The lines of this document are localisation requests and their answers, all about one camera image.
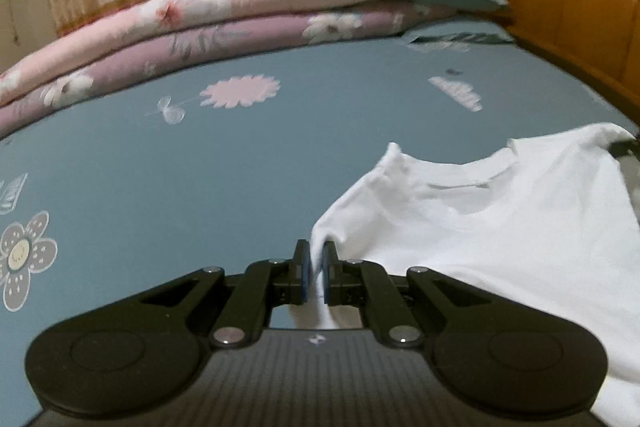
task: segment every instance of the white leaf print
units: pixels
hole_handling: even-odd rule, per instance
[[[0,196],[0,215],[4,216],[4,214],[8,214],[12,210],[14,210],[16,203],[18,202],[18,196],[20,196],[20,191],[22,190],[22,186],[24,182],[27,181],[27,173],[18,176],[15,180],[9,183],[2,196]]]
[[[162,111],[162,117],[166,123],[180,123],[184,118],[184,109],[177,105],[171,105]]]
[[[170,96],[163,96],[158,101],[158,110],[164,111],[167,107],[169,107],[170,103],[171,103],[171,97]]]
[[[480,104],[481,98],[474,92],[474,88],[470,84],[449,80],[443,76],[432,76],[429,82],[448,94],[460,105],[466,107],[469,111],[478,112],[482,110],[482,105]]]

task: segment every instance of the blue bed sheet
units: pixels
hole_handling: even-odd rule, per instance
[[[280,89],[250,107],[200,105],[207,86],[244,75],[273,77]],[[158,109],[166,96],[160,107],[173,109]],[[461,163],[512,137],[599,121],[637,132],[581,82],[512,44],[386,38],[208,64],[32,124],[0,142],[5,183],[28,174],[0,230],[45,210],[43,237],[58,254],[33,274],[19,311],[0,306],[0,423],[18,427],[39,411],[23,360],[44,328],[202,266],[237,273],[289,257],[388,142]],[[283,311],[272,324],[292,322]]]

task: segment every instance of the bed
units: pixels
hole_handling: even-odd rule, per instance
[[[588,123],[637,134],[637,0],[510,1],[504,24],[520,45],[377,36],[187,60],[8,134],[0,172],[14,202],[2,229],[39,216],[58,255],[34,273],[18,312],[0,310],[2,425],[40,410],[23,360],[43,329],[202,266],[240,273],[290,257],[391,141],[464,163],[510,138]],[[203,105],[232,79],[257,87]],[[452,82],[475,94],[474,107],[447,92]],[[293,327],[286,309],[271,325]]]

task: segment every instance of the ribbed black surface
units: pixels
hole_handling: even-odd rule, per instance
[[[419,354],[383,347],[368,330],[268,330],[254,346],[217,353],[186,393],[155,411],[106,422],[46,412],[32,425],[599,427],[602,423],[588,413],[532,423],[475,411],[440,385]]]

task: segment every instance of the pink flower print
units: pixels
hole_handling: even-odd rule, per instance
[[[49,213],[39,212],[25,228],[12,223],[0,237],[0,286],[4,285],[4,307],[17,312],[27,300],[31,275],[44,272],[58,255],[53,239],[42,237],[49,224]]]
[[[175,0],[167,1],[164,6],[156,10],[156,17],[160,26],[167,28],[177,28],[182,21],[184,11],[178,6]]]
[[[232,76],[228,80],[220,80],[207,87],[200,96],[207,97],[200,105],[226,107],[231,109],[238,104],[249,107],[255,102],[264,102],[273,98],[280,89],[280,83],[272,76],[258,74],[251,76]]]

